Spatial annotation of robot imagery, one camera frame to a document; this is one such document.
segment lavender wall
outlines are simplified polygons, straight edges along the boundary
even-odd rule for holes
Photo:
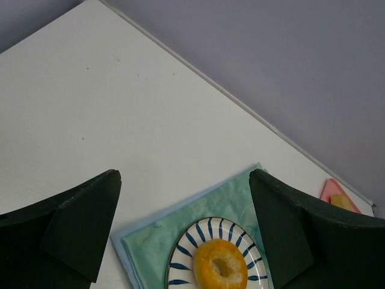
[[[0,53],[55,20],[81,0],[0,1]]]
[[[107,2],[385,206],[384,1]]]

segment orange donut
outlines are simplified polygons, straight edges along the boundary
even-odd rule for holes
[[[247,285],[247,266],[242,253],[222,239],[198,247],[194,274],[201,289],[245,289]]]

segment green cloth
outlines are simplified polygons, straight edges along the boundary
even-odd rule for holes
[[[168,259],[176,240],[193,222],[205,217],[229,219],[249,234],[262,254],[269,287],[273,288],[248,184],[250,172],[261,168],[255,165],[182,209],[122,238],[143,289],[165,288]]]

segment folded towel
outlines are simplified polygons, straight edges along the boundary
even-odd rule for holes
[[[112,235],[135,289],[165,288],[168,259],[178,237],[196,220],[223,217],[237,223],[257,244],[273,288],[259,232],[248,178],[257,164],[209,192],[165,210]]]

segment blue stripe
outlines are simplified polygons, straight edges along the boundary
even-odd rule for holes
[[[207,226],[209,227],[209,233],[210,233],[210,237],[211,237],[211,240],[212,240],[213,236],[212,236],[211,220],[212,220],[212,218],[209,219],[209,222],[208,222]]]
[[[176,248],[182,252],[183,254],[190,256],[191,258],[193,257],[189,251],[187,251],[185,248],[183,248],[181,245],[176,245]]]
[[[198,248],[197,242],[195,242],[194,238],[192,237],[192,235],[189,234],[189,232],[186,232],[186,237],[191,242],[191,244],[194,245],[195,248]]]
[[[175,279],[168,282],[169,285],[181,285],[181,284],[191,284],[185,280]]]
[[[230,227],[230,231],[229,231],[229,242],[231,241],[231,238],[233,237],[233,229],[235,227],[235,223],[233,223]]]
[[[202,232],[202,230],[200,229],[198,223],[196,224],[196,228],[197,228],[197,231],[198,231],[198,234],[199,234],[200,238],[202,239],[203,242],[205,242],[205,241],[206,241],[205,235],[203,235],[203,232]]]
[[[258,281],[258,280],[262,280],[262,279],[267,279],[267,276],[257,276],[257,275],[254,275],[254,276],[249,276],[248,279],[250,281]]]
[[[253,268],[254,265],[257,264],[260,260],[262,260],[262,257],[259,257],[258,259],[250,262],[249,265],[247,265],[247,270],[250,270],[251,268]]]
[[[236,242],[235,246],[239,247],[242,241],[242,237],[246,235],[246,232],[243,232],[242,235],[239,236],[238,241]]]
[[[219,223],[219,239],[222,239],[223,237],[222,222],[223,222],[223,219]]]
[[[171,268],[175,268],[175,269],[179,269],[179,270],[189,270],[189,271],[191,271],[190,268],[184,266],[181,263],[170,263],[170,267]]]
[[[246,257],[246,255],[248,254],[248,251],[250,251],[250,249],[252,248],[252,247],[255,247],[255,244],[253,243],[252,245],[250,245],[246,250],[245,250],[245,252],[243,252],[243,257]]]

